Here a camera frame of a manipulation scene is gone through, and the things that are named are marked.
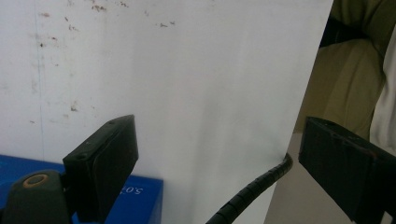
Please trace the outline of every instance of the black plastic piece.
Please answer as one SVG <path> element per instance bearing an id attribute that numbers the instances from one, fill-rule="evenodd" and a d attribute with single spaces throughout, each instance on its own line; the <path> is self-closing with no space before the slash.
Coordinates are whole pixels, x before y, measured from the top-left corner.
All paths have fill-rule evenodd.
<path id="1" fill-rule="evenodd" d="M 137 159 L 133 115 L 107 122 L 64 158 L 67 199 L 81 222 L 105 222 Z"/>
<path id="2" fill-rule="evenodd" d="M 70 223 L 59 173 L 39 171 L 15 182 L 8 194 L 1 223 Z"/>
<path id="3" fill-rule="evenodd" d="M 299 161 L 349 218 L 395 217 L 396 158 L 338 124 L 307 118 Z"/>

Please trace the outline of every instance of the cable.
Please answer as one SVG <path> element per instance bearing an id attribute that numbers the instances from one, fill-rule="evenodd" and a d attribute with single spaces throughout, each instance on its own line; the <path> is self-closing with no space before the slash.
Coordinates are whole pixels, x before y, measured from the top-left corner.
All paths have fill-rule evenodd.
<path id="1" fill-rule="evenodd" d="M 257 177 L 254 181 L 240 190 L 230 201 L 210 218 L 206 224 L 231 224 L 239 215 L 266 189 L 271 187 L 280 177 L 285 175 L 293 165 L 289 153 L 285 159 L 267 173 Z"/>

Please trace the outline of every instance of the white surface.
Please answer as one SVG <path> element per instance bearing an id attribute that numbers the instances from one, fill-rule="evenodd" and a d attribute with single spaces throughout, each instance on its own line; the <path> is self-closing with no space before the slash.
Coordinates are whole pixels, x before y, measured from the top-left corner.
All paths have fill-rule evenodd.
<path id="1" fill-rule="evenodd" d="M 204 223 L 282 161 L 331 4 L 3 1 L 0 152 L 61 161 L 135 114 L 163 223 Z M 272 192 L 235 223 L 263 223 Z"/>
<path id="2" fill-rule="evenodd" d="M 383 68 L 387 81 L 375 106 L 370 141 L 396 156 L 396 28 L 388 44 Z"/>

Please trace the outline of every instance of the dark spot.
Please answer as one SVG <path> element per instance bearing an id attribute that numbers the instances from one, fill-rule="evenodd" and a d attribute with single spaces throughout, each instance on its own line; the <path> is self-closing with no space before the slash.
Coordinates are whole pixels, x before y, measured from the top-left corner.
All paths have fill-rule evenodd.
<path id="1" fill-rule="evenodd" d="M 69 31 L 79 31 L 76 27 L 69 25 Z"/>
<path id="2" fill-rule="evenodd" d="M 70 106 L 70 111 L 77 112 L 77 101 Z"/>
<path id="3" fill-rule="evenodd" d="M 96 11 L 106 11 L 105 7 L 93 6 L 92 9 L 96 9 Z"/>
<path id="4" fill-rule="evenodd" d="M 123 7 L 128 7 L 125 3 L 123 3 L 123 2 L 121 2 L 121 5 L 123 6 Z"/>

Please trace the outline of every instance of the white sheet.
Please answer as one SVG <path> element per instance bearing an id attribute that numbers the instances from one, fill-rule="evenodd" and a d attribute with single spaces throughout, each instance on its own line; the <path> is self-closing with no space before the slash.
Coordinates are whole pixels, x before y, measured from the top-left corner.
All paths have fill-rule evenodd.
<path id="1" fill-rule="evenodd" d="M 383 69 L 387 77 L 375 106 L 370 141 L 396 156 L 396 29 L 390 39 Z"/>
<path id="2" fill-rule="evenodd" d="M 283 160 L 332 1 L 121 1 L 2 1 L 0 153 L 61 161 L 135 114 L 162 223 L 205 223 Z"/>

